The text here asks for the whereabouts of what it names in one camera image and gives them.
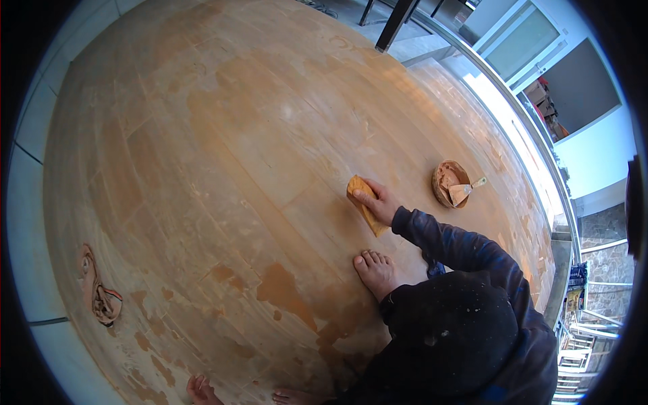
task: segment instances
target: person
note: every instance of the person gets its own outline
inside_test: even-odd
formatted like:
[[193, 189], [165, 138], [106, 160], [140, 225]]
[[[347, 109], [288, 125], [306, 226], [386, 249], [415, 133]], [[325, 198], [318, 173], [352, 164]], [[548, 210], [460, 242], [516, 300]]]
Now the person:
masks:
[[[277, 389], [274, 403], [550, 403], [558, 376], [556, 337], [533, 308], [518, 264], [485, 236], [410, 212], [385, 186], [365, 181], [378, 198], [362, 191], [354, 196], [421, 248], [428, 272], [409, 275], [371, 250], [356, 256], [353, 265], [376, 297], [391, 341], [336, 398]], [[446, 273], [439, 263], [458, 271]], [[202, 376], [189, 380], [187, 392], [196, 405], [221, 405]]]

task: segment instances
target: glass door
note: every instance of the glass door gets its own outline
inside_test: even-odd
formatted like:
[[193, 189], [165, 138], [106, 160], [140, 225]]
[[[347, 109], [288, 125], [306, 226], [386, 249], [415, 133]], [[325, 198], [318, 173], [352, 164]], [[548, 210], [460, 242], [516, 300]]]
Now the glass door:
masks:
[[520, 0], [475, 43], [474, 49], [510, 87], [545, 60], [563, 35], [532, 0]]

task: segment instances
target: cloth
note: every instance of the cloth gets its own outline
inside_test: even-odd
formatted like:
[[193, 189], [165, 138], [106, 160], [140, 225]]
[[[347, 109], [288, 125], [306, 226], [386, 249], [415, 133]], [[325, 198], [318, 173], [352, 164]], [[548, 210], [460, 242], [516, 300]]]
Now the cloth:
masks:
[[113, 325], [122, 306], [122, 297], [116, 291], [104, 288], [97, 270], [97, 262], [88, 244], [81, 249], [81, 290], [85, 306], [106, 327]]
[[[360, 380], [338, 398], [326, 402], [332, 404], [353, 404], [353, 405], [381, 405], [381, 404], [547, 404], [551, 402], [557, 385], [558, 367], [556, 363], [556, 338], [553, 331], [544, 321], [544, 318], [533, 308], [529, 283], [518, 264], [499, 246], [483, 235], [475, 232], [468, 232], [461, 228], [447, 224], [440, 224], [437, 220], [426, 213], [418, 210], [409, 212], [400, 207], [393, 219], [392, 232], [403, 236], [411, 243], [419, 246], [424, 257], [435, 259], [464, 274], [452, 275], [453, 273], [440, 274], [417, 286], [400, 286], [388, 294], [380, 303], [380, 313], [393, 332], [398, 324], [411, 324], [407, 320], [407, 314], [425, 314], [422, 307], [429, 305], [436, 306], [439, 300], [430, 299], [438, 294], [436, 287], [444, 286], [448, 296], [451, 292], [457, 292], [456, 285], [466, 283], [469, 287], [476, 283], [490, 283], [493, 290], [499, 290], [505, 296], [515, 319], [516, 337], [509, 348], [509, 355], [494, 371], [493, 376], [486, 374], [475, 374], [473, 370], [465, 370], [457, 374], [456, 364], [465, 367], [467, 360], [458, 356], [442, 362], [443, 356], [434, 357], [424, 352], [414, 352], [409, 355], [409, 360], [403, 355], [403, 351], [393, 350], [392, 346], [399, 340], [399, 335], [378, 355], [376, 355]], [[477, 308], [479, 295], [470, 298], [463, 294], [460, 299], [464, 300], [462, 305], [469, 310]], [[434, 327], [437, 319], [441, 325], [447, 325], [452, 317], [453, 311], [445, 312], [442, 315], [430, 315], [429, 319], [421, 321], [421, 330], [425, 333]], [[508, 321], [503, 320], [505, 327]], [[504, 339], [510, 331], [504, 330], [500, 336]], [[501, 351], [503, 346], [496, 347]], [[493, 362], [484, 358], [477, 363], [485, 362], [492, 365]], [[421, 363], [432, 358], [430, 364]], [[398, 373], [408, 374], [409, 364], [418, 375], [413, 378], [412, 384], [405, 385], [407, 378], [399, 378]], [[448, 377], [455, 373], [457, 381]], [[478, 378], [486, 379], [479, 387], [471, 392], [464, 392], [459, 395], [447, 395], [447, 392], [440, 393], [438, 388], [444, 384], [450, 384], [450, 390], [470, 390], [470, 384], [466, 384], [469, 378], [477, 375]]]

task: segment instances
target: sleeve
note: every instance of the sleeve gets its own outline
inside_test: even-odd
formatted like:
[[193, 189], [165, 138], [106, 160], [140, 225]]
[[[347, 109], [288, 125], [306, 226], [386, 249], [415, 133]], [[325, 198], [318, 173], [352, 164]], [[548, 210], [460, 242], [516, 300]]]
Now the sleeve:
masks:
[[549, 330], [542, 315], [533, 309], [529, 282], [522, 270], [494, 241], [477, 232], [441, 224], [432, 215], [417, 209], [409, 212], [404, 207], [396, 212], [391, 230], [453, 270], [488, 271], [491, 284], [507, 292], [520, 328]]

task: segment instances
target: door frame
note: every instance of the door frame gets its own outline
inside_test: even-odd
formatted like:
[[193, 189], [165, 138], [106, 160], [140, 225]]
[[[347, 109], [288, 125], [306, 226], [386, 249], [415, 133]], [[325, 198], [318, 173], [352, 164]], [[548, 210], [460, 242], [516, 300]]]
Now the door frame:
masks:
[[[510, 9], [489, 29], [486, 34], [484, 34], [476, 43], [473, 45], [473, 49], [484, 59], [488, 57], [488, 55], [492, 52], [493, 49], [497, 47], [506, 37], [507, 33], [510, 34], [515, 28], [517, 28], [522, 21], [524, 20], [525, 14], [527, 12], [524, 12], [520, 17], [518, 17], [518, 20], [514, 21], [514, 23], [508, 27], [500, 37], [494, 41], [492, 44], [490, 44], [486, 49], [481, 50], [482, 48], [498, 31], [499, 29], [506, 24], [507, 21], [509, 21], [524, 5], [527, 3], [531, 3], [533, 7], [535, 7], [537, 10], [539, 10], [542, 15], [553, 25], [553, 28], [558, 32], [558, 37], [555, 38], [540, 54], [535, 56], [533, 59], [531, 59], [526, 65], [522, 66], [522, 68], [515, 73], [510, 79], [506, 80], [506, 85], [511, 87], [513, 84], [515, 84], [518, 80], [520, 80], [522, 77], [527, 75], [530, 70], [532, 69], [537, 69], [538, 71], [541, 71], [543, 66], [539, 66], [539, 63], [547, 57], [547, 55], [551, 54], [561, 42], [566, 43], [565, 40], [565, 35], [562, 31], [562, 29], [558, 26], [556, 21], [551, 18], [551, 16], [545, 11], [543, 7], [541, 7], [536, 0], [518, 0], [513, 6], [510, 7]], [[528, 16], [530, 13], [532, 13], [534, 10], [532, 8], [529, 9]]]

